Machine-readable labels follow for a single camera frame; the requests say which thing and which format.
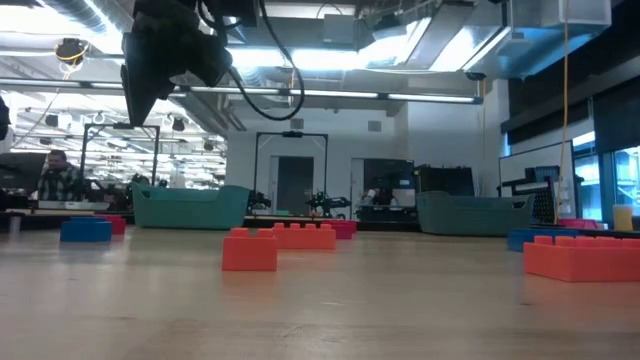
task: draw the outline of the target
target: man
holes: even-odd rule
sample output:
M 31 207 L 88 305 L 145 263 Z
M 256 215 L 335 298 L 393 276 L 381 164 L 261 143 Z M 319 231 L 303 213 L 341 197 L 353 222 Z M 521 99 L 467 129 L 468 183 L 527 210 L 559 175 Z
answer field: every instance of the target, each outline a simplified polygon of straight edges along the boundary
M 44 201 L 78 201 L 83 182 L 80 171 L 67 162 L 62 150 L 51 150 L 40 181 L 38 199 Z

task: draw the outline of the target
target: black cable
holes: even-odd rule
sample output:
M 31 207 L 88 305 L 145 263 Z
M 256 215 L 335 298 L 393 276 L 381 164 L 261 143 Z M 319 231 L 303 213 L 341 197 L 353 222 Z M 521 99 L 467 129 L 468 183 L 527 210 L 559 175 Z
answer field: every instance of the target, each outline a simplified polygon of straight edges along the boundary
M 267 30 L 269 31 L 269 34 L 271 34 L 273 41 L 276 43 L 276 45 L 278 46 L 278 49 L 280 49 L 280 51 L 282 52 L 284 57 L 287 59 L 287 61 L 291 63 L 291 66 L 293 67 L 293 72 L 296 74 L 296 77 L 300 82 L 300 99 L 298 100 L 298 105 L 296 105 L 295 109 L 293 109 L 293 111 L 286 116 L 277 117 L 277 116 L 269 115 L 264 111 L 260 110 L 260 108 L 256 104 L 254 104 L 253 101 L 251 101 L 249 94 L 247 94 L 247 92 L 244 89 L 244 86 L 242 85 L 242 78 L 240 77 L 238 72 L 232 68 L 231 70 L 229 70 L 229 75 L 231 75 L 231 78 L 233 79 L 233 81 L 235 81 L 236 85 L 238 85 L 238 89 L 240 90 L 240 93 L 242 94 L 244 99 L 247 101 L 249 106 L 251 106 L 251 108 L 255 112 L 273 121 L 290 120 L 294 116 L 296 116 L 296 114 L 298 114 L 300 109 L 302 109 L 302 105 L 304 104 L 304 99 L 305 99 L 304 80 L 302 79 L 302 74 L 300 73 L 300 69 L 298 69 L 298 67 L 293 63 L 291 54 L 289 53 L 287 48 L 285 48 L 284 45 L 282 45 L 282 42 L 280 42 L 280 39 L 278 39 L 278 36 L 276 35 L 275 31 L 273 31 L 273 27 L 271 26 L 271 21 L 269 21 L 269 15 L 267 15 L 267 7 L 264 4 L 264 0 L 258 0 L 258 3 L 260 4 L 260 10 L 262 11 L 262 20 L 264 21 L 264 24 L 267 26 Z
M 217 30 L 217 29 L 218 29 L 218 26 L 216 25 L 216 22 L 215 22 L 215 21 L 212 21 L 211 19 L 209 19 L 209 17 L 208 17 L 208 16 L 206 16 L 206 13 L 205 13 L 205 11 L 204 11 L 204 0 L 199 0 L 199 1 L 198 1 L 198 6 L 197 6 L 197 8 L 198 8 L 198 15 L 200 15 L 200 18 L 202 19 L 202 21 L 203 21 L 203 22 L 204 22 L 208 27 L 210 27 L 210 28 L 212 28 L 212 29 L 216 29 L 216 30 Z M 226 30 L 231 30 L 231 29 L 234 29 L 234 28 L 236 28 L 236 27 L 238 27 L 238 26 L 240 26 L 240 25 L 242 25 L 242 20 L 238 20 L 238 21 L 234 22 L 233 24 L 225 25 L 225 26 L 224 26 L 224 28 L 225 28 Z
M 322 6 L 320 6 L 320 9 L 318 9 L 318 13 L 316 14 L 316 19 L 320 17 L 320 12 L 322 11 L 322 9 L 324 9 L 325 6 L 333 6 L 334 9 L 338 10 L 338 12 L 340 13 L 340 15 L 344 15 L 342 13 L 342 10 L 340 10 L 339 7 L 336 6 L 336 4 L 330 3 L 330 2 L 326 2 L 324 4 L 322 4 Z
M 200 18 L 202 19 L 202 21 L 204 21 L 205 24 L 207 24 L 208 27 L 215 29 L 216 28 L 216 23 L 211 21 L 205 14 L 204 11 L 204 0 L 198 0 L 198 15 L 200 15 Z

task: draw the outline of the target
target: yellow cup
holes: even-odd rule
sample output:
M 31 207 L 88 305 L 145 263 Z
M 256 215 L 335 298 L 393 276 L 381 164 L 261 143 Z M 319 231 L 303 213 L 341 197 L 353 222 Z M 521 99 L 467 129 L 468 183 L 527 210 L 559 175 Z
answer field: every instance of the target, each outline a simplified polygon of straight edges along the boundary
M 613 205 L 613 227 L 616 231 L 633 231 L 632 217 L 631 205 Z

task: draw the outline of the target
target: doorway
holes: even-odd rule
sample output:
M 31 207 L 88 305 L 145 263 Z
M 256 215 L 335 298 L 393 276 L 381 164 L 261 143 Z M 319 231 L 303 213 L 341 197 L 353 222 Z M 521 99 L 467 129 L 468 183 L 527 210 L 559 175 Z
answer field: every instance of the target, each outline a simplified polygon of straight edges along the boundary
M 272 164 L 276 214 L 309 215 L 305 202 L 313 195 L 313 157 L 278 156 Z

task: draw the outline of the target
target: orange cord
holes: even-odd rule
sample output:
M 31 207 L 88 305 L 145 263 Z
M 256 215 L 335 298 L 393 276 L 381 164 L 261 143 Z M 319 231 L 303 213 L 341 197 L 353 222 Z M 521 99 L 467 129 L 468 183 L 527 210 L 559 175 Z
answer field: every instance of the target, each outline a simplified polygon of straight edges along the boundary
M 560 197 L 562 190 L 562 171 L 564 170 L 564 152 L 567 142 L 567 124 L 569 122 L 569 0 L 565 0 L 564 13 L 564 125 L 562 128 L 562 146 L 560 150 L 560 174 L 558 176 L 558 191 L 556 192 L 556 211 L 554 224 L 558 224 L 560 212 Z

